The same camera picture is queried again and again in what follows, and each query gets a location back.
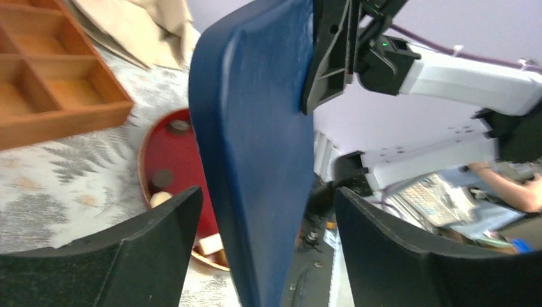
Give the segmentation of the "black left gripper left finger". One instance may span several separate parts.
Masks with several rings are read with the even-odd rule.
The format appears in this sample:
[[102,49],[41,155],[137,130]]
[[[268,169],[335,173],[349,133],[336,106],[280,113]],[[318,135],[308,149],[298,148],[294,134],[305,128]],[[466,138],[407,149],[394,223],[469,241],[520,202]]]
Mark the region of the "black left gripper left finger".
[[1,256],[1,305],[178,306],[203,206],[193,186],[60,248]]

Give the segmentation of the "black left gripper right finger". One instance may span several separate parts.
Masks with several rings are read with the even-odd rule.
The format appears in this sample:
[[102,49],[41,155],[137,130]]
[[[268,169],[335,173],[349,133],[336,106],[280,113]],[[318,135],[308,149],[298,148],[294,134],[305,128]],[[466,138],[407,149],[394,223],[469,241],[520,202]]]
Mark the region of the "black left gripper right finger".
[[336,218],[356,306],[540,306],[541,252],[507,255],[434,235],[343,187]]

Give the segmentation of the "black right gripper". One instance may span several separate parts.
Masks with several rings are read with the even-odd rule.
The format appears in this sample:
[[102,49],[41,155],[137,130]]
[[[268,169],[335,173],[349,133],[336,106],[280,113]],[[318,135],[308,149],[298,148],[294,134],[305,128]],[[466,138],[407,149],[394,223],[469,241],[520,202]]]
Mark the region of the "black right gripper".
[[[350,65],[362,87],[369,91],[398,95],[412,65],[421,59],[406,40],[384,34],[406,3],[406,0],[359,1],[358,20],[367,17],[369,22],[357,30]],[[314,1],[313,11],[313,57],[301,102],[305,115],[345,89],[352,2]]]

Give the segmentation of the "blue tin lid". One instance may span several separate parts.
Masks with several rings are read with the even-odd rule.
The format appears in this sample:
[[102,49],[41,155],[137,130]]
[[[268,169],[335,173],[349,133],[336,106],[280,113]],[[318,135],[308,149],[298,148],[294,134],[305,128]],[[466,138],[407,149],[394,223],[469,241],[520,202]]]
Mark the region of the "blue tin lid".
[[314,173],[300,111],[313,53],[311,1],[253,1],[201,35],[189,109],[243,306],[280,306]]

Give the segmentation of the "red round tray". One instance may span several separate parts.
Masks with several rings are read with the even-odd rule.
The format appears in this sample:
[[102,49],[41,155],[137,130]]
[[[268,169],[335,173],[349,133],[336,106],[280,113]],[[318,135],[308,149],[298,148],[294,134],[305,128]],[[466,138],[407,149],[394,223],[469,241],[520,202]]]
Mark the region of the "red round tray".
[[200,186],[204,200],[192,256],[214,269],[230,271],[187,108],[171,111],[151,124],[139,147],[137,170],[148,208],[154,207],[154,194],[178,194]]

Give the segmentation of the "person forearm in background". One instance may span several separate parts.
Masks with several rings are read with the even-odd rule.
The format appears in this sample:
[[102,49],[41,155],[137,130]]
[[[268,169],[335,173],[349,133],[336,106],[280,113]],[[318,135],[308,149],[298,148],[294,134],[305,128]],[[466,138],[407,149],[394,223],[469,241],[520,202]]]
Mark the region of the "person forearm in background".
[[535,173],[530,181],[518,184],[497,173],[488,162],[467,165],[483,182],[488,184],[497,196],[511,207],[526,213],[541,211],[541,175]]

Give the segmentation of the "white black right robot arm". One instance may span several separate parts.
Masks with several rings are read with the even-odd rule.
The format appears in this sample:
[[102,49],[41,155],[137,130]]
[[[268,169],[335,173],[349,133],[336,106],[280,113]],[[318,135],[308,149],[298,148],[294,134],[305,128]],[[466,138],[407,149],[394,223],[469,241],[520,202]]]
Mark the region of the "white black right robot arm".
[[403,1],[315,1],[314,52],[301,110],[341,95],[356,75],[363,88],[478,106],[472,123],[431,143],[354,152],[334,164],[332,188],[358,183],[364,196],[448,166],[526,163],[541,157],[541,68],[447,49],[407,30],[387,36]]

